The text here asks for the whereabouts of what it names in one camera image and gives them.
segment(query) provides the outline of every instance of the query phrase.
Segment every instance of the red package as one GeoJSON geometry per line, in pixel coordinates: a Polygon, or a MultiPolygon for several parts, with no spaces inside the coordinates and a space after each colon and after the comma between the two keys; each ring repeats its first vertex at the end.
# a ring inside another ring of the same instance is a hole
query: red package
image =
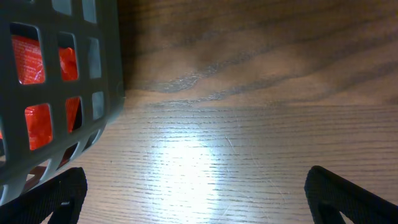
{"type": "MultiPolygon", "coordinates": [[[[14,48],[19,82],[23,85],[43,83],[45,81],[45,71],[39,42],[13,35],[12,46],[14,48]]],[[[59,56],[63,80],[77,80],[75,51],[71,48],[59,48],[59,56]]],[[[75,124],[79,103],[79,97],[70,98],[66,102],[69,132],[72,131],[75,124]]],[[[48,104],[26,108],[25,118],[29,133],[30,150],[33,151],[51,142],[53,136],[48,104]]]]}

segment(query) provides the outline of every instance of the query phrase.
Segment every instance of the wood grain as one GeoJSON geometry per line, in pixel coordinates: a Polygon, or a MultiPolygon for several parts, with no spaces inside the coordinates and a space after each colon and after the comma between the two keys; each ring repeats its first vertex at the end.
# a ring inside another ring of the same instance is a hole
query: wood grain
{"type": "Polygon", "coordinates": [[[126,106],[80,223],[313,223],[321,165],[398,203],[398,2],[119,0],[126,106]]]}
{"type": "Polygon", "coordinates": [[[119,1],[119,10],[129,105],[398,97],[396,1],[119,1]]]}
{"type": "Polygon", "coordinates": [[[398,203],[396,106],[126,108],[77,159],[80,223],[311,223],[321,165],[398,203]]]}

